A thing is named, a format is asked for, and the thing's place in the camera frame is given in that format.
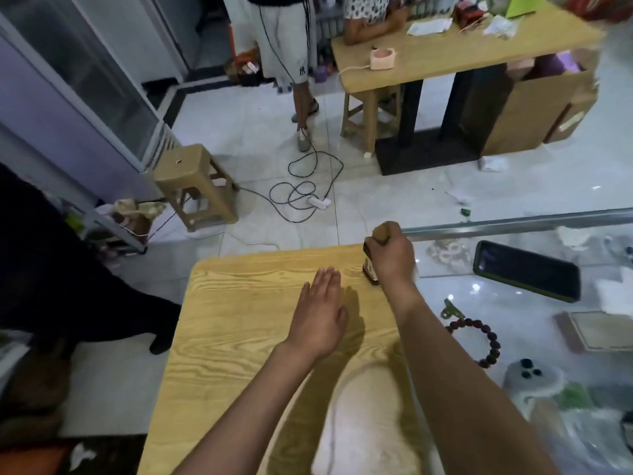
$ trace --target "brown plastic stool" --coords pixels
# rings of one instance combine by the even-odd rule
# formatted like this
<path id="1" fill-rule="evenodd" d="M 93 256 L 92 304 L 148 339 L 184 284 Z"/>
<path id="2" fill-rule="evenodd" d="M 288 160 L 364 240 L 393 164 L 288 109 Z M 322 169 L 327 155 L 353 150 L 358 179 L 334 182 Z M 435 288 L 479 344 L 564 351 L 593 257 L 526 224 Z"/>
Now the brown plastic stool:
<path id="1" fill-rule="evenodd" d="M 395 103 L 392 103 L 392 95 L 395 95 Z M 349 109 L 349 97 L 354 97 L 363 104 Z M 378 109 L 382 108 L 389 113 L 393 119 L 389 123 L 378 120 Z M 376 138 L 383 135 L 388 130 L 398 131 L 401 115 L 401 95 L 400 85 L 392 87 L 377 88 L 366 92 L 345 93 L 345 104 L 343 106 L 343 126 L 341 136 L 346 137 L 349 132 L 357 132 L 365 138 L 365 151 L 374 153 L 376 148 Z M 356 113 L 363 111 L 363 124 L 357 125 L 350 118 Z"/>
<path id="2" fill-rule="evenodd" d="M 239 187 L 201 144 L 163 152 L 153 175 L 154 182 L 188 231 L 195 231 L 196 222 L 210 216 L 220 215 L 226 223 L 237 221 L 235 192 Z M 226 179 L 226 186 L 213 184 L 213 180 L 219 178 Z M 194 199 L 204 196 L 209 200 L 209 208 L 186 213 L 183 209 L 186 194 Z"/>

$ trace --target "shorts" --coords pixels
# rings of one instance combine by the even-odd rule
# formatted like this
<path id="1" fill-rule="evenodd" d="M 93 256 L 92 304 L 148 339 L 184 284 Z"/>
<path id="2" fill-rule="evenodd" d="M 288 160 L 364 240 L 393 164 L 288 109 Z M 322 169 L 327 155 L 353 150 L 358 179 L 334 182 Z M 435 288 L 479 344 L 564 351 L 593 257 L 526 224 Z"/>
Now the shorts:
<path id="1" fill-rule="evenodd" d="M 312 0 L 290 6 L 251 5 L 264 76 L 287 87 L 305 83 L 317 66 L 317 23 Z"/>

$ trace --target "wood grain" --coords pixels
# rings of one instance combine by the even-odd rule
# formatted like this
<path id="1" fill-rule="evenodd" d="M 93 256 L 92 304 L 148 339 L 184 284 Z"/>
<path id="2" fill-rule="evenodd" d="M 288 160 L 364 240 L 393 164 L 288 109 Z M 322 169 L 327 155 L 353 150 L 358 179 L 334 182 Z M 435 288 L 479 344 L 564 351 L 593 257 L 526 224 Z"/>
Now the wood grain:
<path id="1" fill-rule="evenodd" d="M 258 473 L 420 473 L 423 440 L 396 325 L 363 260 L 351 245 L 199 262 L 138 473 L 173 471 L 286 337 L 302 284 L 329 265 L 346 287 L 346 337 L 295 394 Z"/>
<path id="2" fill-rule="evenodd" d="M 407 35 L 411 23 L 397 33 L 356 46 L 346 46 L 342 37 L 332 40 L 339 71 L 368 65 L 374 46 L 396 50 L 396 66 L 392 70 L 341 73 L 347 93 L 591 46 L 605 36 L 604 32 L 549 2 L 543 2 L 536 13 L 523 17 L 517 34 L 509 40 L 485 37 L 482 30 L 459 33 L 455 23 L 445 33 L 412 37 Z"/>

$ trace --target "hand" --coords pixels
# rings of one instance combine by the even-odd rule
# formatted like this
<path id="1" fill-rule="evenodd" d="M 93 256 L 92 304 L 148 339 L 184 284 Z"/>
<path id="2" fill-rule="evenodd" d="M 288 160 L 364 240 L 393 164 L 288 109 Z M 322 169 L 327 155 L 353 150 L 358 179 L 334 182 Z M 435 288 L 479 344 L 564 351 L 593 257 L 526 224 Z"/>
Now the hand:
<path id="1" fill-rule="evenodd" d="M 402 8 L 398 8 L 393 13 L 391 13 L 387 17 L 387 20 L 391 24 L 391 28 L 394 31 L 401 30 L 403 26 L 405 25 L 405 23 L 407 22 L 409 15 L 410 13 L 409 13 L 408 7 L 404 6 Z"/>
<path id="2" fill-rule="evenodd" d="M 336 350 L 346 329 L 347 310 L 341 306 L 341 273 L 334 267 L 319 269 L 312 286 L 306 282 L 301 290 L 284 343 L 314 363 Z"/>
<path id="3" fill-rule="evenodd" d="M 405 237 L 400 225 L 386 222 L 389 240 L 381 246 L 372 237 L 365 239 L 372 254 L 372 264 L 381 285 L 411 284 L 415 268 L 413 244 Z"/>

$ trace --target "black and white spotted shirt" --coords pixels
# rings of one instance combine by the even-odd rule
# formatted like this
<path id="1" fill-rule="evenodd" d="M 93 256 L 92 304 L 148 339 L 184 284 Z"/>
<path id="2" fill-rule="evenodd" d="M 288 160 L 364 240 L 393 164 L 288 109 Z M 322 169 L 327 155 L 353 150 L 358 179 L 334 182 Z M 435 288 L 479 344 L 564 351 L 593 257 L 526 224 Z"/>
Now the black and white spotted shirt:
<path id="1" fill-rule="evenodd" d="M 343 0 L 343 16 L 349 19 L 364 18 L 368 24 L 384 21 L 389 0 Z"/>

